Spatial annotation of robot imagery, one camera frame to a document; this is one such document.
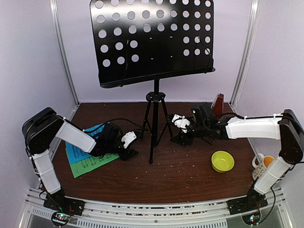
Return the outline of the green sheet music page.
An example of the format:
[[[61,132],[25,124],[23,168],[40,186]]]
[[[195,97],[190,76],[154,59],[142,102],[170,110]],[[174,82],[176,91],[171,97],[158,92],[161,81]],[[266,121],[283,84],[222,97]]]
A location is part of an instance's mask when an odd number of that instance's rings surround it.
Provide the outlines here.
[[[88,157],[81,161],[70,164],[70,168],[74,178],[80,177],[86,173],[89,173],[101,166],[104,166],[116,159],[119,156],[117,154],[106,154],[103,158],[99,157]]]

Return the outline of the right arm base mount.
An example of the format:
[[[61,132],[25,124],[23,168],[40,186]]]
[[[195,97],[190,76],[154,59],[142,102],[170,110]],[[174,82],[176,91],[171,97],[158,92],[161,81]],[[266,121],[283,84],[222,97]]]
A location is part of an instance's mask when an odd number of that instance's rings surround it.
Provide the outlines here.
[[[241,214],[243,222],[250,226],[258,225],[262,221],[260,209],[267,205],[265,195],[261,195],[253,188],[248,190],[246,196],[227,201],[230,215]]]

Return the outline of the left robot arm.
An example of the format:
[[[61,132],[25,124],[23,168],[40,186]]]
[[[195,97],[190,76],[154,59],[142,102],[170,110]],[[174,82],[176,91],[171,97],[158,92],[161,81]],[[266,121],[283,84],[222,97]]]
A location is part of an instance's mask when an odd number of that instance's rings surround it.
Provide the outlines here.
[[[92,130],[84,130],[58,115],[53,108],[46,107],[22,125],[28,158],[47,193],[47,199],[58,211],[64,211],[68,207],[68,200],[54,169],[53,160],[60,154],[60,150],[53,152],[53,143],[68,143],[97,158],[116,154],[121,160],[127,161],[138,154],[131,145],[147,128],[127,119],[127,122],[137,128],[124,133],[115,121],[116,119],[110,119]]]

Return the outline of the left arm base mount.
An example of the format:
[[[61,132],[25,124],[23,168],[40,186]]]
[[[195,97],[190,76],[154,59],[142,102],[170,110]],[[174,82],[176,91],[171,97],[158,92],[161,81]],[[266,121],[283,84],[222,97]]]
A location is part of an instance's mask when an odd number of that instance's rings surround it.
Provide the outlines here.
[[[50,220],[55,227],[61,228],[67,225],[74,215],[82,215],[85,206],[83,200],[66,197],[63,189],[53,194],[50,194],[46,190],[44,192],[46,193],[46,197],[43,206],[54,210]]]

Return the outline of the black music stand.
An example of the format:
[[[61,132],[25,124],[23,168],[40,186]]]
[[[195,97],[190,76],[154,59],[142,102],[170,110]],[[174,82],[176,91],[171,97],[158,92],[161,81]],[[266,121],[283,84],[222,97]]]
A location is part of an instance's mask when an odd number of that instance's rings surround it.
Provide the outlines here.
[[[214,3],[211,0],[93,0],[90,15],[99,84],[122,87],[153,81],[146,114],[138,129],[157,147],[159,108],[165,107],[160,80],[213,72]],[[100,140],[123,146],[121,129],[106,124]]]

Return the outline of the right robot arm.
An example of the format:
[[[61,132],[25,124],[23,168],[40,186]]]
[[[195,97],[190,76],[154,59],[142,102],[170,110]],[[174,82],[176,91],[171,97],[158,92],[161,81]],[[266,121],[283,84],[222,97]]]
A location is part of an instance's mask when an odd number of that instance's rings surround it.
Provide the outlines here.
[[[284,175],[304,159],[304,129],[291,109],[266,116],[241,116],[236,113],[214,112],[207,103],[191,109],[190,117],[170,114],[167,122],[179,129],[172,141],[182,146],[191,145],[195,138],[211,140],[249,139],[254,152],[265,152],[269,143],[274,156],[266,171],[254,180],[243,204],[254,209],[270,189]]]

